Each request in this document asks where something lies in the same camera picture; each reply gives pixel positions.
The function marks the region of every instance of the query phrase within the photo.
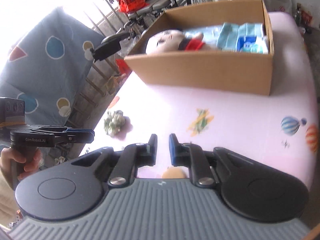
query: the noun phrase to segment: human hand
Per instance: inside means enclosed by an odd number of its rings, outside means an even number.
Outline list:
[[[38,165],[41,158],[42,153],[39,149],[37,149],[32,162],[27,163],[24,166],[24,172],[18,176],[18,180],[22,180],[25,177],[35,173],[38,170]],[[10,184],[12,183],[11,160],[15,160],[17,163],[25,163],[26,158],[15,149],[4,148],[2,150],[0,157],[0,167],[4,177]]]

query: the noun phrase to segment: blue striped hot air balloon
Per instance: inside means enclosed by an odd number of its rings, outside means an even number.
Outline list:
[[[300,121],[297,118],[294,118],[292,116],[286,116],[284,119],[282,119],[281,122],[281,130],[287,134],[287,135],[294,135],[300,125],[306,125],[307,120],[305,118],[302,118]]]

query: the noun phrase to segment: light blue towel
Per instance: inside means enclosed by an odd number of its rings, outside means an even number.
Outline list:
[[[245,23],[237,25],[224,23],[217,40],[217,47],[222,50],[237,50],[237,41],[242,36],[263,37],[263,27],[261,23]]]

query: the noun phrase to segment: red triangle pattern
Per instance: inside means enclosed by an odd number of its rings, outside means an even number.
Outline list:
[[[23,58],[28,56],[28,54],[26,52],[23,51],[23,49],[20,49],[19,47],[15,47],[12,51],[11,54],[9,56],[9,61],[15,61],[19,58]]]

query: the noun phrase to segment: plush doll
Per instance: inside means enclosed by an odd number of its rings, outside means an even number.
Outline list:
[[[158,54],[169,51],[184,50],[213,50],[211,47],[202,42],[203,33],[198,33],[191,39],[186,38],[183,32],[177,30],[167,30],[152,36],[146,47],[146,54]]]

